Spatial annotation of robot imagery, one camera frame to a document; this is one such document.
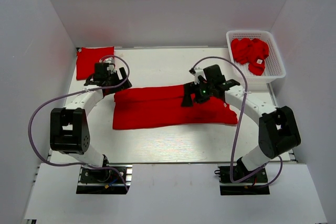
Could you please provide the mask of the red t shirt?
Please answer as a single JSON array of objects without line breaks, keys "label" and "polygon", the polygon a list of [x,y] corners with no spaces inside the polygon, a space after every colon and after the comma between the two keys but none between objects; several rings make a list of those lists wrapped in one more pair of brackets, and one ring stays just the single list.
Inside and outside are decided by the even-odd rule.
[{"label": "red t shirt", "polygon": [[182,107],[183,85],[132,88],[114,95],[114,130],[150,129],[181,124],[236,125],[237,114],[229,104],[209,101]]},{"label": "red t shirt", "polygon": [[81,48],[77,52],[76,80],[86,80],[95,71],[95,63],[106,55],[113,55],[114,47]]}]

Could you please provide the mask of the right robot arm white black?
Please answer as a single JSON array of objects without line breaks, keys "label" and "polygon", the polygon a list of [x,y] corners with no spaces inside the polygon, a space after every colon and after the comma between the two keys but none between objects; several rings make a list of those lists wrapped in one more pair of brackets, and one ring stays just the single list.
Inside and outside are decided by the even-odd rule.
[{"label": "right robot arm white black", "polygon": [[210,98],[218,98],[240,108],[239,120],[248,116],[258,126],[258,144],[238,160],[231,159],[229,179],[231,183],[250,181],[269,161],[301,144],[301,138],[292,109],[267,104],[251,97],[234,79],[226,80],[219,65],[201,70],[190,69],[194,81],[183,85],[182,107],[202,104]]}]

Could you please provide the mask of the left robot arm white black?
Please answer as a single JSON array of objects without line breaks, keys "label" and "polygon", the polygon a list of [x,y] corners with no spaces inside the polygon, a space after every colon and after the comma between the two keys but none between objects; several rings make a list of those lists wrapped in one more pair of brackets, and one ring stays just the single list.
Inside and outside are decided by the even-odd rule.
[{"label": "left robot arm white black", "polygon": [[106,157],[90,144],[87,116],[106,96],[131,88],[129,75],[129,66],[121,57],[106,55],[94,64],[94,73],[82,90],[69,94],[75,98],[50,113],[50,148],[93,169],[93,176],[101,182],[110,178],[111,168]]}]

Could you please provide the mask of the red shirts pile in basket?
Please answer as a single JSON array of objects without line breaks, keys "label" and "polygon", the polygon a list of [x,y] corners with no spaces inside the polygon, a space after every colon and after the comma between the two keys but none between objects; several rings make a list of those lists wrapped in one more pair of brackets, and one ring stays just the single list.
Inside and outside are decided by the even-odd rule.
[{"label": "red shirts pile in basket", "polygon": [[234,39],[231,42],[233,59],[241,64],[248,64],[248,70],[254,75],[261,76],[265,71],[265,60],[269,56],[268,45],[258,39]]}]

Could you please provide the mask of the white plastic basket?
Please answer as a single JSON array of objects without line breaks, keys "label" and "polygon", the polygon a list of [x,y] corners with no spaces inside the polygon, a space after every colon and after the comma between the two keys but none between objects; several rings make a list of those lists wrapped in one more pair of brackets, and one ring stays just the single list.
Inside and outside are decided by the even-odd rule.
[{"label": "white plastic basket", "polygon": [[[248,65],[241,65],[236,62],[233,57],[233,50],[231,42],[234,39],[260,39],[265,42],[269,48],[269,56],[265,60],[265,70],[261,76],[255,75],[248,70]],[[276,79],[285,77],[286,71],[281,59],[278,47],[272,34],[264,30],[230,30],[226,33],[226,40],[228,45],[228,51],[230,60],[241,70],[246,77],[248,83],[252,84],[264,84],[271,83]]]}]

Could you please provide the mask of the white front cover board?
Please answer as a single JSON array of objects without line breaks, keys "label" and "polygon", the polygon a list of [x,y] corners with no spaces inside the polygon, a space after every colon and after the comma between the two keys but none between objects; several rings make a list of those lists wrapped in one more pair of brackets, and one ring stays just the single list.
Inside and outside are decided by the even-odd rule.
[{"label": "white front cover board", "polygon": [[306,165],[268,195],[222,196],[214,164],[134,165],[125,195],[76,194],[79,168],[41,165],[25,213],[38,223],[324,223]]}]

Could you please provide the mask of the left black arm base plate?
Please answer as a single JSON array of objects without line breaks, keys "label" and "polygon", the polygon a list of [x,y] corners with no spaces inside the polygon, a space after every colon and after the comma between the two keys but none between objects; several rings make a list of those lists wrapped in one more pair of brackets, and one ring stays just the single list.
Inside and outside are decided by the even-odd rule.
[{"label": "left black arm base plate", "polygon": [[131,185],[132,165],[117,165],[113,170],[93,170],[82,168],[79,173],[76,194],[78,195],[126,195]]}]

